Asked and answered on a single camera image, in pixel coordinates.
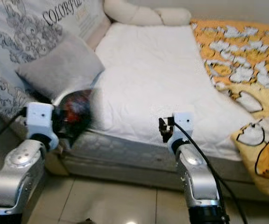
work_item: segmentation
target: white bed sheet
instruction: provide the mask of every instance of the white bed sheet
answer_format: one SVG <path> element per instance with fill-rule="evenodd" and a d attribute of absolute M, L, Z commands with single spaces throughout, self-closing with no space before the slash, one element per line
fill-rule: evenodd
<path fill-rule="evenodd" d="M 205 154 L 241 160 L 230 134 L 253 118 L 212 86 L 190 26 L 115 23 L 96 54 L 106 70 L 95 86 L 94 132 L 164 146 L 158 118 L 194 105 L 192 137 Z"/>

